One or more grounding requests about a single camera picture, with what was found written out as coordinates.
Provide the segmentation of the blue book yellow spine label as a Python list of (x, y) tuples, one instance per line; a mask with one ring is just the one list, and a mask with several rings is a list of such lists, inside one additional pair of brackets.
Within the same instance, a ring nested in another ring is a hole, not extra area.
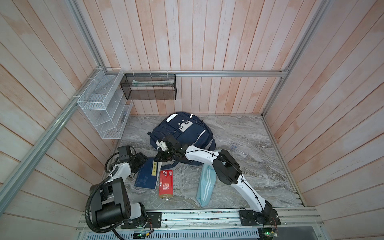
[(148, 158), (136, 175), (134, 187), (155, 190), (162, 164)]

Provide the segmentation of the navy blue student backpack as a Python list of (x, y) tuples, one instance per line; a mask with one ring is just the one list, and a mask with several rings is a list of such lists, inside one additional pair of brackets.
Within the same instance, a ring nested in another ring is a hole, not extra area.
[[(170, 135), (182, 144), (193, 145), (209, 151), (215, 151), (216, 148), (215, 138), (211, 129), (199, 117), (186, 112), (176, 112), (169, 115), (155, 127), (152, 132), (148, 132), (147, 134), (150, 136), (150, 144), (154, 148), (157, 141), (160, 142), (163, 138)], [(163, 166), (162, 170), (171, 169), (178, 163), (181, 163), (174, 162), (172, 165)], [(187, 161), (183, 164), (193, 166), (203, 165), (203, 163), (196, 161)]]

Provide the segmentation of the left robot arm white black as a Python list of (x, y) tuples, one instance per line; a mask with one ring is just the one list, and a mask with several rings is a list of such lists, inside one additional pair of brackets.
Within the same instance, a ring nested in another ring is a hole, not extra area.
[(125, 180), (137, 173), (148, 158), (131, 146), (119, 147), (105, 163), (108, 174), (99, 184), (90, 188), (86, 202), (85, 220), (95, 233), (106, 233), (123, 224), (135, 228), (149, 226), (149, 217), (142, 203), (131, 203)]

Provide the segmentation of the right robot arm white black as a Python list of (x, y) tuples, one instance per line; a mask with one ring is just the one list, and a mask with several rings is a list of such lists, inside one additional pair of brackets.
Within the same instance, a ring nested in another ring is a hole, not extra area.
[(273, 206), (251, 187), (242, 174), (240, 165), (228, 151), (209, 151), (193, 145), (183, 145), (173, 136), (157, 141), (155, 148), (158, 150), (155, 160), (159, 162), (196, 161), (213, 167), (219, 180), (233, 187), (247, 201), (258, 223), (266, 224), (269, 221)]

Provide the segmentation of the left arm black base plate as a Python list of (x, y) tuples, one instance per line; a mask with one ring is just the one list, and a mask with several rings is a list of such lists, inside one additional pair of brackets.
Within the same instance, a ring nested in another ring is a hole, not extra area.
[(129, 230), (149, 230), (150, 228), (158, 229), (162, 224), (162, 213), (161, 212), (147, 212), (147, 217), (140, 217), (139, 220), (125, 221), (120, 226), (121, 229)]

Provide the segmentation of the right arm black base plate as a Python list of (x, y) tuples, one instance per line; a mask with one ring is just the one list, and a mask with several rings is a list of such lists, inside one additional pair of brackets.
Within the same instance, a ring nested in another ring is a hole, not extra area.
[(253, 210), (246, 210), (240, 208), (238, 211), (242, 226), (279, 226), (281, 225), (280, 216), (278, 212), (272, 209), (271, 213), (267, 216), (263, 213), (257, 213)]

